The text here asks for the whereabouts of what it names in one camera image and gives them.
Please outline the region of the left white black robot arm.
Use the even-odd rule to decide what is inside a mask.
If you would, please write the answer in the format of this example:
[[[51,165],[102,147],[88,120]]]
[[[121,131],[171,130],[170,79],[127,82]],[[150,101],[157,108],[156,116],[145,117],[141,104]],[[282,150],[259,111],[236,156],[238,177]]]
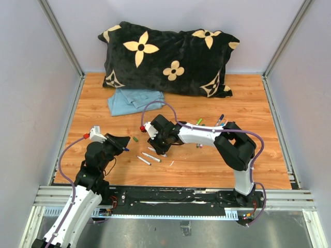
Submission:
[[[35,239],[32,247],[77,247],[94,209],[110,200],[110,185],[104,179],[104,171],[109,162],[128,151],[130,137],[90,132],[72,142],[68,148],[86,139],[90,139],[91,143],[86,147],[85,158],[75,180],[63,173],[61,165],[58,166],[59,173],[71,184],[72,191],[53,226],[42,239]]]

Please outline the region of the light blue capped marker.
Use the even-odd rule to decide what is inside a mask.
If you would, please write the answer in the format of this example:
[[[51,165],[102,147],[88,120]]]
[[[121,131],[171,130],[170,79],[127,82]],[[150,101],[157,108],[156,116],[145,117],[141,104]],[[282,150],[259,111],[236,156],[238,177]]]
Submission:
[[[147,148],[148,148],[150,151],[156,153],[156,154],[159,155],[159,156],[162,156],[162,157],[165,157],[165,158],[168,157],[167,154],[158,154],[157,151],[156,151],[154,148],[152,148],[152,147],[147,147]]]

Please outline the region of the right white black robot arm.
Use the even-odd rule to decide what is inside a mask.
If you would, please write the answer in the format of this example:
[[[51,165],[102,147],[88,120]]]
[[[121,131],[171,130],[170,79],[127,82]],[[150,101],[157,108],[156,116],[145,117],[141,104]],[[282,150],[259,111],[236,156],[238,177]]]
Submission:
[[[173,123],[159,114],[152,121],[142,123],[142,132],[157,154],[165,154],[170,147],[184,144],[202,144],[214,147],[235,177],[234,200],[245,207],[253,203],[255,185],[252,165],[255,160],[255,142],[235,122],[225,126],[203,127],[188,122]]]

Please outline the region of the blue capped white marker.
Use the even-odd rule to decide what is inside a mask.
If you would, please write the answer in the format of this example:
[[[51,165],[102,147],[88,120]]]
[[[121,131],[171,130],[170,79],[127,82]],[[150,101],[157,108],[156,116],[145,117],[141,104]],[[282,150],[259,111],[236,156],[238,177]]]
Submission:
[[[147,164],[147,165],[149,165],[149,166],[152,165],[151,162],[145,160],[144,158],[142,158],[142,157],[140,157],[140,156],[136,156],[136,157],[137,157],[139,160],[141,160],[142,162],[144,162],[145,164]]]

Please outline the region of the green capped white marker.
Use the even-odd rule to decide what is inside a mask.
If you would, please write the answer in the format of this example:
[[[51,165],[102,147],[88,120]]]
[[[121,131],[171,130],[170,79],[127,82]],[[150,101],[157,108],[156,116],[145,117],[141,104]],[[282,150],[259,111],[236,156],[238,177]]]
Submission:
[[[155,158],[155,157],[153,157],[153,156],[151,156],[151,155],[149,155],[149,154],[147,154],[147,153],[145,153],[145,152],[142,152],[142,155],[144,155],[144,156],[146,156],[146,157],[148,157],[148,158],[150,158],[150,159],[152,159],[152,160],[154,160],[154,161],[156,161],[156,162],[158,162],[158,163],[161,163],[161,162],[162,162],[161,159],[159,159],[159,158]]]

